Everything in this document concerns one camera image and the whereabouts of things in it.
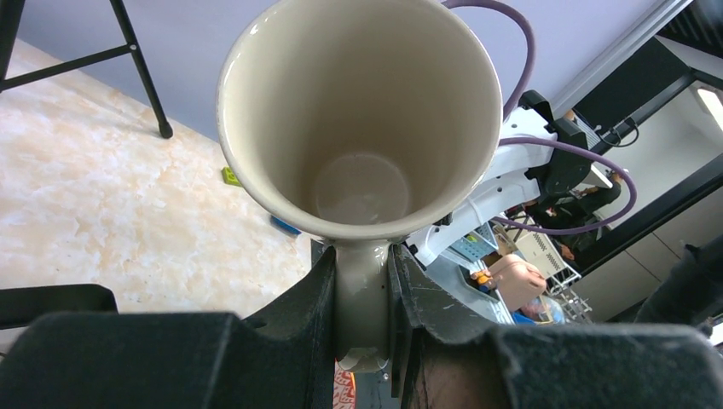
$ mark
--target green object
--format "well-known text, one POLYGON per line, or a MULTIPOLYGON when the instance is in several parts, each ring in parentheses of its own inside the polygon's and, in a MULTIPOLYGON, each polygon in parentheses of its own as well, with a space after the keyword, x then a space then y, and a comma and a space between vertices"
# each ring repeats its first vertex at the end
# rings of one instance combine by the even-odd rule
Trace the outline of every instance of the green object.
POLYGON ((221 169, 221 177, 223 177, 223 182, 227 185, 243 187, 241 186, 241 182, 236 179, 236 175, 234 175, 234 172, 228 166, 221 169))

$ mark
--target black bracket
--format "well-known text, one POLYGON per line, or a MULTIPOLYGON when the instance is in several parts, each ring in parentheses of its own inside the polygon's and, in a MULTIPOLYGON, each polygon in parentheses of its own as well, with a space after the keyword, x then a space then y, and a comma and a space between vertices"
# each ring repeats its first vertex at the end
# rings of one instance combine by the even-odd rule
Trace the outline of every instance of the black bracket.
POLYGON ((437 220, 432 224, 434 224, 435 226, 449 226, 450 224, 452 224, 452 213, 449 213, 445 217, 437 220))
MULTIPOLYGON (((550 103, 537 91, 527 91, 520 99, 520 106, 533 109, 547 121, 547 131, 558 134, 558 141, 587 150, 585 132, 567 118, 554 119, 550 103)), ((527 171, 529 179, 537 179, 541 196, 538 202, 547 198, 559 198, 585 179, 593 161, 559 149, 552 153, 550 162, 527 171)))

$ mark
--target marble floor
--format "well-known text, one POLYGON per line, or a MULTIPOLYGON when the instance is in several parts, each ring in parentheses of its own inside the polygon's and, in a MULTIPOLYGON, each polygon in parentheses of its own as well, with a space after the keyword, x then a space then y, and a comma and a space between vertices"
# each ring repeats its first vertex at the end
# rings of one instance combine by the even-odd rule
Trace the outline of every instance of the marble floor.
MULTIPOLYGON (((9 77, 57 62, 18 42, 9 77)), ((171 125, 161 139, 150 108, 78 71, 0 94, 0 288, 97 283, 121 312, 247 316, 299 281, 309 239, 223 183, 217 143, 171 125)))

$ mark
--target mug rim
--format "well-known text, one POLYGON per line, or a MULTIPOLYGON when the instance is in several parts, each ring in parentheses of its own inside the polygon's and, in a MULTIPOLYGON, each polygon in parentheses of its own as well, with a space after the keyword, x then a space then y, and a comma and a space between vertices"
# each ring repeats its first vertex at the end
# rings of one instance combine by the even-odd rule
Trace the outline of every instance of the mug rim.
POLYGON ((217 98, 216 98, 216 113, 217 113, 217 128, 219 132, 219 142, 223 156, 226 158, 229 167, 234 172, 237 179, 239 179, 241 186, 246 192, 266 211, 271 215, 276 216, 288 223, 291 226, 301 230, 304 233, 310 233, 312 235, 331 240, 377 240, 377 239, 393 239, 406 237, 409 234, 420 230, 426 226, 430 226, 432 223, 441 220, 447 214, 451 213, 462 201, 470 194, 472 189, 483 179, 484 173, 492 163, 492 159, 495 156, 495 151, 500 141, 500 131, 502 128, 502 91, 500 86, 500 79, 496 75, 494 64, 489 57, 489 53, 484 48, 482 42, 479 41, 477 36, 472 32, 471 28, 456 14, 452 13, 442 3, 435 2, 434 0, 422 0, 420 4, 424 4, 427 7, 438 8, 445 12, 447 18, 451 19, 453 23, 464 32, 470 41, 476 44, 477 50, 481 53, 485 65, 494 73, 494 81, 491 84, 494 91, 494 103, 496 109, 499 111, 498 115, 494 115, 495 122, 490 125, 490 130, 494 131, 495 137, 489 139, 489 150, 485 153, 480 153, 478 158, 477 176, 474 179, 470 179, 464 183, 464 186, 459 189, 458 192, 451 195, 450 200, 445 205, 440 205, 435 208, 429 206, 423 207, 420 210, 415 211, 409 215, 406 215, 393 222, 385 222, 373 225, 353 225, 344 224, 337 222, 330 222, 320 217, 314 216, 304 210, 298 208, 295 204, 289 201, 281 193, 277 194, 265 194, 263 189, 259 188, 253 180, 251 180, 245 171, 244 167, 238 162, 236 157, 232 154, 231 146, 228 143, 228 134, 225 126, 225 99, 223 86, 226 82, 226 78, 229 71, 237 61, 240 53, 236 50, 241 44, 247 40, 251 35, 251 29, 259 21, 263 21, 270 14, 273 14, 277 9, 287 6, 289 3, 300 2, 302 0, 280 0, 278 3, 271 5, 268 9, 265 9, 259 16, 251 21, 248 26, 244 29, 241 35, 236 38, 234 44, 228 52, 223 68, 221 70, 221 76, 217 84, 217 98))

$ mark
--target blue object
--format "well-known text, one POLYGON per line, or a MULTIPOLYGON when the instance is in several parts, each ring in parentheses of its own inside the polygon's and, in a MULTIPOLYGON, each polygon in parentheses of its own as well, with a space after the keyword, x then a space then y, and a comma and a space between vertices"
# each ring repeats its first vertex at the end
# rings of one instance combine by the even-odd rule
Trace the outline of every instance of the blue object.
POLYGON ((518 312, 512 313, 512 320, 515 321, 515 324, 517 325, 537 325, 534 320, 531 320, 518 312))
POLYGON ((294 236, 298 236, 301 234, 301 230, 286 224, 286 222, 282 221, 280 218, 276 216, 271 216, 271 222, 274 223, 279 228, 283 229, 285 232, 291 233, 294 236))
POLYGON ((489 223, 484 223, 468 235, 471 235, 476 241, 469 240, 465 236, 449 246, 468 262, 476 262, 493 251, 497 251, 497 240, 495 240, 495 234, 489 223))

